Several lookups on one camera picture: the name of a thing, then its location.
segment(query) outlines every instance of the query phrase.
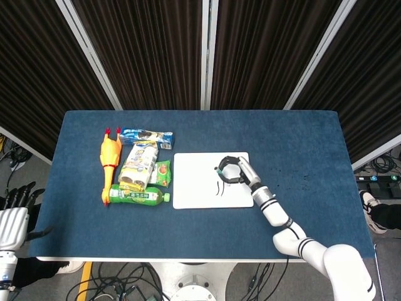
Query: bottle cap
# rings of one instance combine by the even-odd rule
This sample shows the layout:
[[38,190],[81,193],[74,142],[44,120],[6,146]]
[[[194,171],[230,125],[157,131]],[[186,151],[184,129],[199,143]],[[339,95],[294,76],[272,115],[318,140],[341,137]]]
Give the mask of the bottle cap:
[[165,201],[165,202],[169,202],[170,201],[170,194],[169,193],[165,193],[164,194],[163,201]]

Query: green bottle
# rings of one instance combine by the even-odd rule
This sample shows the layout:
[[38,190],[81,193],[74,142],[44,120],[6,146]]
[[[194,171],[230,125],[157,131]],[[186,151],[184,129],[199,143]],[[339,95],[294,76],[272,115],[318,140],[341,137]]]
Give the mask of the green bottle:
[[163,193],[156,187],[146,187],[144,192],[122,189],[120,185],[114,184],[110,188],[111,203],[137,203],[148,206],[156,206],[161,202],[169,202],[170,194]]

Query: blue snack box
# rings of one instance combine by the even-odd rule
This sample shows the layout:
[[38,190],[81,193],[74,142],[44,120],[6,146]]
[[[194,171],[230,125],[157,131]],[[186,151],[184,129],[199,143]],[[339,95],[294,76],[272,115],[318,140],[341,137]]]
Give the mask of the blue snack box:
[[122,144],[132,145],[135,141],[156,141],[159,149],[172,149],[174,134],[172,132],[151,132],[149,130],[129,129],[124,127],[120,134]]

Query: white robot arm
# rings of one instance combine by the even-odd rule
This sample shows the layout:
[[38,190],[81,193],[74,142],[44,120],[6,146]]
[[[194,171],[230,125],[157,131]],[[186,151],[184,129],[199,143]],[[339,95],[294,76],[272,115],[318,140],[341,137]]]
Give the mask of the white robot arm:
[[[223,169],[228,164],[239,166],[239,177],[228,179],[224,176]],[[328,277],[335,301],[373,300],[375,286],[359,252],[349,245],[327,248],[307,237],[302,228],[285,213],[269,188],[261,184],[261,179],[245,158],[225,157],[217,173],[226,183],[245,182],[249,186],[255,203],[269,223],[284,228],[273,236],[274,246],[282,254],[302,258]]]

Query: rubber chicken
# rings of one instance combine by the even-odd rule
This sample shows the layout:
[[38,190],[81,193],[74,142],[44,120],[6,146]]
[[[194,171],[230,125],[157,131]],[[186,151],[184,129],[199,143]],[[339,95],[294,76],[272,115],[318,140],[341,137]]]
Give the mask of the rubber chicken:
[[114,169],[120,162],[121,154],[121,141],[120,141],[121,128],[117,129],[117,141],[111,140],[108,135],[110,129],[106,129],[105,138],[100,148],[100,162],[105,170],[105,187],[102,191],[103,204],[107,206],[110,203],[109,194],[113,182]]

